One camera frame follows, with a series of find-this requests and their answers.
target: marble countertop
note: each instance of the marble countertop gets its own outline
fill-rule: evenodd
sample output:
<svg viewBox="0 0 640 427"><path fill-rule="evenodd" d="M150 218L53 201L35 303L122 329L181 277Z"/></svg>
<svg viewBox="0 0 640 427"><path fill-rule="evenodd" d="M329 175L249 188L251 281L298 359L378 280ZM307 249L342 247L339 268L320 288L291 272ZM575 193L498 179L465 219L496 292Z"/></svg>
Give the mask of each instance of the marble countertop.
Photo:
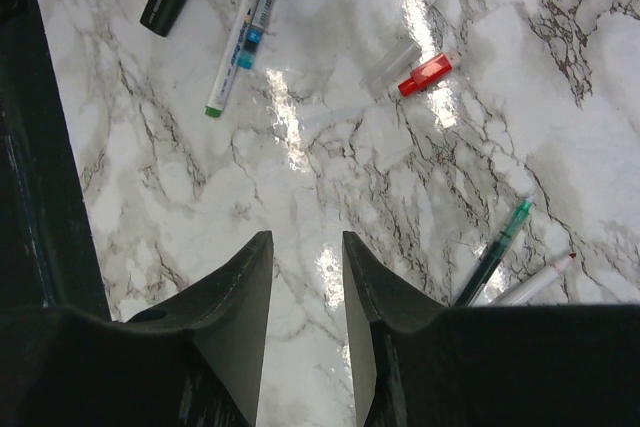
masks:
<svg viewBox="0 0 640 427"><path fill-rule="evenodd" d="M146 0L39 1L114 318L273 231L260 426L354 425L343 230L448 303L532 193L487 297L573 250L533 303L640 301L640 0L277 0L219 120L239 0L189 0L166 39ZM374 99L359 80L406 34L462 64Z"/></svg>

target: blue pen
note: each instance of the blue pen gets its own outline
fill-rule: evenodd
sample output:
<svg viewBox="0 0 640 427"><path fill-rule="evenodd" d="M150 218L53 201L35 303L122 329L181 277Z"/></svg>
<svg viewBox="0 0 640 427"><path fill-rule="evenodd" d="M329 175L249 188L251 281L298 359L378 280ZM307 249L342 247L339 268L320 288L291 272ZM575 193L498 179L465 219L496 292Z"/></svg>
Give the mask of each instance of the blue pen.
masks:
<svg viewBox="0 0 640 427"><path fill-rule="evenodd" d="M271 15L271 7L273 7L274 0L260 0L258 7L256 8L256 14L253 16L249 33L247 34L247 40L244 43L244 48L238 59L238 67L243 69L250 69L253 65L253 59L255 58L256 51L258 50L258 44L262 38L262 34L267 28L267 22L269 21L269 15Z"/></svg>

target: red object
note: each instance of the red object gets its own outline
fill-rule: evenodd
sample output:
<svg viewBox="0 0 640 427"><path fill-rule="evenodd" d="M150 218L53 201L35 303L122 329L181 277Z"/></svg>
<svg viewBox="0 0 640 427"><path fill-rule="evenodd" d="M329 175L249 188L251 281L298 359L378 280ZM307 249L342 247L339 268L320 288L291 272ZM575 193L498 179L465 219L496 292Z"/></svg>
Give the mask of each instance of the red object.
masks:
<svg viewBox="0 0 640 427"><path fill-rule="evenodd" d="M439 54L433 59L428 60L420 67L417 67L411 71L411 77L398 85L400 93L403 97L408 97L418 90L426 88L429 84L440 80L447 75L453 66L447 56Z"/></svg>

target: clear plastic object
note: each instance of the clear plastic object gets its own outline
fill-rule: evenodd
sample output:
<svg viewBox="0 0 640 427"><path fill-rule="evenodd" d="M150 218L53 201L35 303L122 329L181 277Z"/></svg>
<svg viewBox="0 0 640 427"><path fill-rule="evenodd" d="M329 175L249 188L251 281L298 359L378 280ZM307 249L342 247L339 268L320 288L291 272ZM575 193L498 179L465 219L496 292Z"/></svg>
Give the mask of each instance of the clear plastic object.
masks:
<svg viewBox="0 0 640 427"><path fill-rule="evenodd" d="M371 67L360 81L360 87L368 87L377 97L385 88L422 55L420 46L410 37L400 39L396 46L376 65Z"/></svg>

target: white marker with green cap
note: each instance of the white marker with green cap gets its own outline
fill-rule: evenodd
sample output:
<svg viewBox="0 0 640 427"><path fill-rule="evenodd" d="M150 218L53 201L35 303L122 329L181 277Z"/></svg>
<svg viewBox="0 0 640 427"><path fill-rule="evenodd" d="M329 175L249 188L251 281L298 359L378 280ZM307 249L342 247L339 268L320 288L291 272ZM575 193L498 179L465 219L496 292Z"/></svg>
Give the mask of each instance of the white marker with green cap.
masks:
<svg viewBox="0 0 640 427"><path fill-rule="evenodd" d="M258 1L259 0L242 0L240 2L236 20L233 22L233 27L231 27L229 41L227 42L227 47L224 49L222 61L218 68L216 81L213 83L211 95L204 109L204 113L209 117L220 117L220 114L222 114L227 104L233 78L236 75L236 70L238 70L238 57L240 56L242 46L247 37L249 26L251 25L253 15L258 6Z"/></svg>

